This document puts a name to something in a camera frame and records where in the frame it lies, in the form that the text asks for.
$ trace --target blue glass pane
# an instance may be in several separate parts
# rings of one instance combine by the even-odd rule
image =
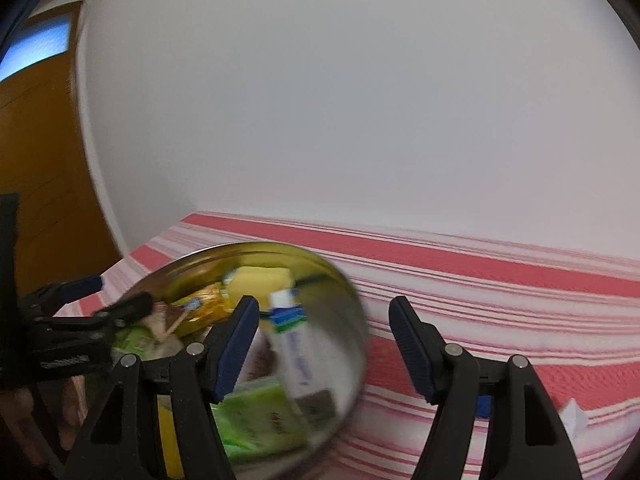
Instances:
[[[0,81],[18,70],[67,50],[70,32],[71,17],[68,14],[20,31],[0,62]]]

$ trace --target pink and white striped fabric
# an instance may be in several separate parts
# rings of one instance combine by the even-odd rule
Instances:
[[[367,311],[364,394],[314,476],[410,478],[435,410],[419,397],[389,330],[406,295],[423,320],[473,354],[528,356],[557,407],[589,417],[575,441],[582,474],[604,478],[640,426],[640,262],[394,229],[351,228],[199,212],[104,273],[104,290],[69,304],[88,315],[146,274],[204,247],[273,240],[321,254],[350,277]],[[463,478],[478,476],[487,424],[476,422]]]

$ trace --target silver screw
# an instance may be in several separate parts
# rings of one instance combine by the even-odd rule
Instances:
[[[456,343],[448,343],[444,347],[444,351],[453,357],[458,357],[459,355],[462,355],[462,346]]]
[[[122,356],[122,359],[120,359],[120,364],[125,368],[129,368],[136,364],[137,360],[138,358],[135,356],[135,354],[127,354]]]
[[[529,365],[529,360],[526,357],[524,357],[524,355],[520,355],[520,354],[514,355],[511,361],[518,368],[526,368],[527,365]]]
[[[187,345],[187,354],[189,355],[199,355],[204,352],[204,345],[202,343],[189,343]]]

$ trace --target wooden door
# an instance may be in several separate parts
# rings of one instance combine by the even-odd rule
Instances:
[[[20,193],[15,274],[23,295],[49,282],[101,273],[120,255],[94,192],[74,95],[80,3],[68,13],[69,48],[0,82],[0,192]]]

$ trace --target metal bowl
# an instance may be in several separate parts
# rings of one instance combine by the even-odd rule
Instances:
[[[296,300],[305,309],[326,355],[328,386],[337,416],[322,431],[311,435],[308,447],[234,465],[234,471],[239,480],[298,475],[340,430],[364,382],[366,315],[353,285],[343,273],[324,258],[299,247],[276,242],[240,242],[188,254],[143,278],[127,295],[146,290],[154,298],[174,301],[221,281],[242,266],[290,269],[298,290]]]

